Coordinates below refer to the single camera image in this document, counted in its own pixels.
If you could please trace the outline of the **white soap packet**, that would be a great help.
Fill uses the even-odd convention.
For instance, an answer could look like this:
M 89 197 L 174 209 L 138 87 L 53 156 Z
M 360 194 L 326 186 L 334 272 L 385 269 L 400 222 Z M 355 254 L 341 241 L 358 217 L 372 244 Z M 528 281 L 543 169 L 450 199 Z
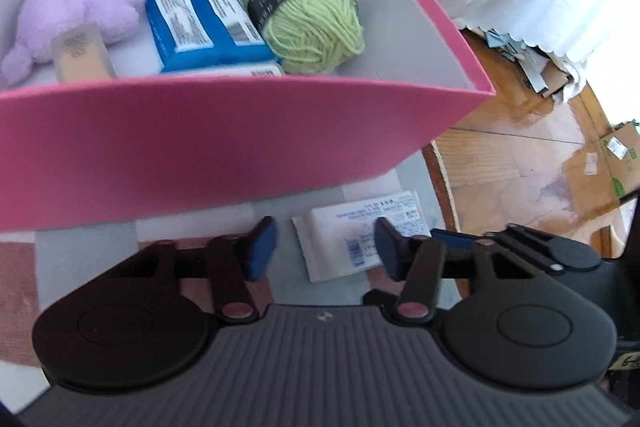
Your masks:
M 374 244 L 378 218 L 387 219 L 405 236 L 428 233 L 418 195 L 413 191 L 315 208 L 294 217 L 309 281 L 349 277 L 381 265 Z

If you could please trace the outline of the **blue wet wipes pack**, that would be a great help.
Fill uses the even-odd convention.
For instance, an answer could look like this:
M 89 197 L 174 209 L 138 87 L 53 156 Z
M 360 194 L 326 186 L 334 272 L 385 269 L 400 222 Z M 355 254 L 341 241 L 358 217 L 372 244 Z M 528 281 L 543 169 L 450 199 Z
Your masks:
M 146 0 L 164 73 L 277 63 L 239 0 Z

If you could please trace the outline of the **green yarn ball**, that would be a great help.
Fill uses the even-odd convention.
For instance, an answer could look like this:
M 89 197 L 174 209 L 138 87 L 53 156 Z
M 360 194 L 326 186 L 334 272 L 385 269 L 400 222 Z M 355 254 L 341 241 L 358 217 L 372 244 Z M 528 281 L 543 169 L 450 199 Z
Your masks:
M 243 0 L 285 73 L 326 74 L 366 48 L 356 0 Z

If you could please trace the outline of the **purple plush toy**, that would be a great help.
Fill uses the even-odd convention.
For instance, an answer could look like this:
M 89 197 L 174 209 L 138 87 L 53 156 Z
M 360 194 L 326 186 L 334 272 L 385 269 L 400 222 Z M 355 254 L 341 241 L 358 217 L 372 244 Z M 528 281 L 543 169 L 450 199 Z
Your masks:
M 14 87 L 36 64 L 53 60 L 52 39 L 86 24 L 98 27 L 107 45 L 136 34 L 146 0 L 24 0 L 14 44 L 1 60 L 1 80 Z

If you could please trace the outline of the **brown cardboard box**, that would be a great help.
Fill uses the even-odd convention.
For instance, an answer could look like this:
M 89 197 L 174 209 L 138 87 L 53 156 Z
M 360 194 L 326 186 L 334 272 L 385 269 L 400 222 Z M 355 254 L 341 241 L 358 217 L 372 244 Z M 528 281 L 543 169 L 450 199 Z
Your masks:
M 577 150 L 563 165 L 580 218 L 591 220 L 639 195 L 639 123 L 628 122 Z

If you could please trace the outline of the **cardboard scraps under bed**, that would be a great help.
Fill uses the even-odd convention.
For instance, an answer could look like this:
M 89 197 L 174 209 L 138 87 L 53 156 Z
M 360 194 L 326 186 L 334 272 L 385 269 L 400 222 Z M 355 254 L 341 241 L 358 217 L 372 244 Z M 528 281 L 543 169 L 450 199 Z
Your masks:
M 465 31 L 483 39 L 489 49 L 517 65 L 524 74 L 525 85 L 538 96 L 551 99 L 555 104 L 566 104 L 574 97 L 574 75 L 552 54 L 495 30 L 467 28 Z

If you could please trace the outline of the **checkered floor rug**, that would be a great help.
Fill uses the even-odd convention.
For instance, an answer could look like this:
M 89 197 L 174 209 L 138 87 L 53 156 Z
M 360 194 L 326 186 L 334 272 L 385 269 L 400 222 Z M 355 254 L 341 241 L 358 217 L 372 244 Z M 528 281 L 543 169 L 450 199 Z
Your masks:
M 398 284 L 387 279 L 381 268 L 310 283 L 293 220 L 318 207 L 402 191 L 419 196 L 428 228 L 459 227 L 445 167 L 434 148 L 427 148 L 391 172 L 356 184 L 193 213 L 2 234 L 2 403 L 17 413 L 48 387 L 32 351 L 32 325 L 40 312 L 158 239 L 173 239 L 181 248 L 199 247 L 213 236 L 244 232 L 260 218 L 271 216 L 278 225 L 277 251 L 266 276 L 248 287 L 259 309 L 270 303 L 351 305 L 374 287 L 395 293 Z

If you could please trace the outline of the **pink cardboard box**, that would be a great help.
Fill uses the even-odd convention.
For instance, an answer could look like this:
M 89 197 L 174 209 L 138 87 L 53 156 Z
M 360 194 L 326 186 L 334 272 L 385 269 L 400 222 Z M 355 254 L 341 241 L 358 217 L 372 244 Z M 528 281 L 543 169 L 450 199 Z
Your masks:
M 1 97 L 1 227 L 70 228 L 380 176 L 494 94 L 436 0 L 357 0 L 366 49 L 331 76 L 160 75 L 145 40 L 116 80 L 43 72 Z M 9 48 L 20 0 L 1 0 Z

